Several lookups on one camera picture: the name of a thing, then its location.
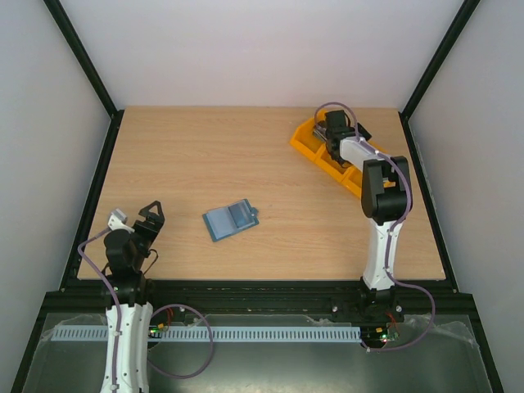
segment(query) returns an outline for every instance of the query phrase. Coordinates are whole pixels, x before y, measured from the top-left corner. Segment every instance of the black metal frame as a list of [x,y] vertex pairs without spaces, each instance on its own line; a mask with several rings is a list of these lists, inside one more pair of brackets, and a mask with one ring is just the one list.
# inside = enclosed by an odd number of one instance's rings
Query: black metal frame
[[[60,291],[49,292],[45,296],[11,393],[21,392],[23,389],[47,314],[104,312],[105,304],[102,298],[101,283],[96,280],[77,279],[80,257],[77,254],[76,247],[88,237],[124,115],[123,110],[118,111],[116,109],[60,1],[43,1],[111,117],[111,124],[67,261],[61,281],[61,289]],[[399,117],[445,271],[445,280],[412,283],[422,285],[432,293],[436,300],[438,314],[466,314],[469,316],[475,338],[481,347],[481,355],[492,388],[494,391],[503,391],[475,302],[471,295],[459,293],[431,194],[413,140],[413,134],[409,128],[409,118],[479,2],[480,0],[465,0],[463,2],[406,107],[399,113]],[[156,305],[174,302],[190,304],[204,313],[215,314],[306,313],[312,317],[327,315],[337,322],[351,322],[350,314],[345,312],[347,308],[344,305],[355,302],[359,283],[356,281],[159,281],[155,285],[156,298],[154,303]],[[430,308],[429,300],[421,292],[399,288],[397,294],[404,307],[404,312],[407,314],[425,314]],[[337,305],[339,309],[336,313],[332,312],[334,305]]]

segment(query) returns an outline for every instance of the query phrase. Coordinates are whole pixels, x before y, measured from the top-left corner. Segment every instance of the yellow tray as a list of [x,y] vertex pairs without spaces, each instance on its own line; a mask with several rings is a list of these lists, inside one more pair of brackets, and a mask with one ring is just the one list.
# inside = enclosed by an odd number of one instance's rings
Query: yellow tray
[[[325,119],[326,111],[320,111],[318,121]],[[313,129],[314,118],[311,118],[298,126],[290,144],[360,199],[362,196],[362,172],[354,165],[342,168],[336,161],[332,160],[328,150],[326,150],[326,144],[313,135]],[[383,151],[375,143],[369,142],[369,144]]]

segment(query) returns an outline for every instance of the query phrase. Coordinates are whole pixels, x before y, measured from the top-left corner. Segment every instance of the table surface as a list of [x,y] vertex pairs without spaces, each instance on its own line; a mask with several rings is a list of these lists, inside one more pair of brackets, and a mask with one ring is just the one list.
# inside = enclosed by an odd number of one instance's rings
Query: table surface
[[[409,158],[413,210],[400,232],[399,279],[445,278],[404,132],[394,109],[357,109],[388,152]],[[290,144],[312,108],[129,107],[111,157],[91,235],[122,209],[162,203],[165,225],[147,276],[194,280],[359,279],[369,227],[360,201]],[[247,198],[260,225],[212,242],[208,210]],[[99,268],[103,241],[87,247]],[[144,268],[150,260],[144,262]],[[79,278],[96,278],[83,261]]]

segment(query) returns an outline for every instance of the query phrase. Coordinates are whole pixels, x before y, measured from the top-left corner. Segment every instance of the white backdrop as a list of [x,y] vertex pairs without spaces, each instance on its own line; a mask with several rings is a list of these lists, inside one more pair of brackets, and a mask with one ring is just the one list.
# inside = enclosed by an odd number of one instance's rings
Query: white backdrop
[[480,3],[412,118],[460,289],[522,391],[524,2]]
[[63,0],[127,105],[402,109],[461,0]]
[[0,12],[0,392],[56,291],[109,125],[43,1]]

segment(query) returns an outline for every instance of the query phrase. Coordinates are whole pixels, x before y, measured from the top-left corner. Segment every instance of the wooden table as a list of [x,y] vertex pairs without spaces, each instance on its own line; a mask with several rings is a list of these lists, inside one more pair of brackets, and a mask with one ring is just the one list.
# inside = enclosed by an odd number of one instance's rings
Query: wooden table
[[[360,201],[290,144],[311,108],[129,107],[125,111],[91,234],[121,208],[162,202],[155,279],[343,280],[360,278],[369,228]],[[388,152],[409,157],[394,109],[359,109],[359,122]],[[422,196],[400,232],[395,275],[445,277]],[[260,225],[213,243],[202,219],[248,198]],[[99,268],[102,241],[87,247]],[[95,278],[83,262],[79,278]]]

